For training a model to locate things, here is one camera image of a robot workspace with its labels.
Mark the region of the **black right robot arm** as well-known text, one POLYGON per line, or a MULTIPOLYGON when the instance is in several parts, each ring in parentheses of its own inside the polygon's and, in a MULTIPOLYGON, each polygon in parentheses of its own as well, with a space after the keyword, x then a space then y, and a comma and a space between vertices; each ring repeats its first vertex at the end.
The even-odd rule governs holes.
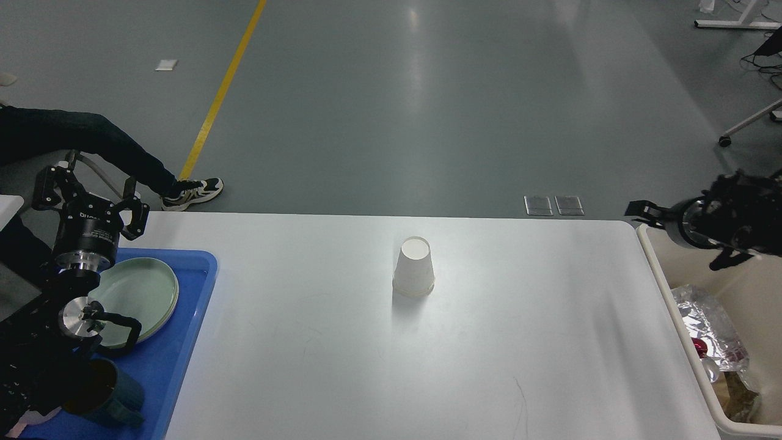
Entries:
POLYGON ((755 256, 781 254, 781 177, 749 175, 736 170, 719 175, 699 197, 671 208, 650 200, 628 203, 624 215, 662 229, 683 248, 718 250, 709 263, 716 272, 755 256))

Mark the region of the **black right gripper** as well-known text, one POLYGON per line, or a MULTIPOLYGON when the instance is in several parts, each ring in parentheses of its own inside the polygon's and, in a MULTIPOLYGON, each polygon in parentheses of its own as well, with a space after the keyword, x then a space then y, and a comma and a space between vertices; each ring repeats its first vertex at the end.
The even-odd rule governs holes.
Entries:
POLYGON ((650 200, 633 200, 627 204, 624 215, 654 229, 667 228, 668 237, 681 247, 712 249, 709 238, 692 226, 692 221, 700 215, 702 202, 702 198, 696 197, 664 208, 650 200))

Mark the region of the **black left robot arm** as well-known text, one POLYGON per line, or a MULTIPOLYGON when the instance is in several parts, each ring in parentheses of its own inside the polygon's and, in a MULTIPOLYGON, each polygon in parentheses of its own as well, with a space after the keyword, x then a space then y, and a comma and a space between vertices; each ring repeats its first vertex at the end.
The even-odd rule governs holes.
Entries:
POLYGON ((41 295, 2 321, 2 435, 28 411, 47 415, 78 391, 95 353, 125 356, 139 340, 137 318, 108 312, 92 290, 115 265, 120 238, 142 236, 149 214, 126 179, 112 201, 88 192, 75 175, 76 162, 105 172, 78 150, 37 174, 31 206, 59 213, 59 228, 41 295))

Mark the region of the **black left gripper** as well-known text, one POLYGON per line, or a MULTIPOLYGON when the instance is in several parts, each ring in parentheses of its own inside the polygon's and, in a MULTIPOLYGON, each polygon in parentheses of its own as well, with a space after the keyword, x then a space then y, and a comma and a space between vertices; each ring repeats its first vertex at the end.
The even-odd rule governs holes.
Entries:
POLYGON ((140 238, 146 230, 149 206, 137 194, 137 180, 128 177, 114 212, 83 212, 92 208, 92 198, 75 175, 81 152, 71 150, 64 164, 48 165, 37 173, 32 193, 32 209, 61 211, 53 247, 53 263, 62 270, 88 270, 96 273, 115 265, 120 234, 126 240, 140 238), (130 213, 128 221, 121 213, 130 213))

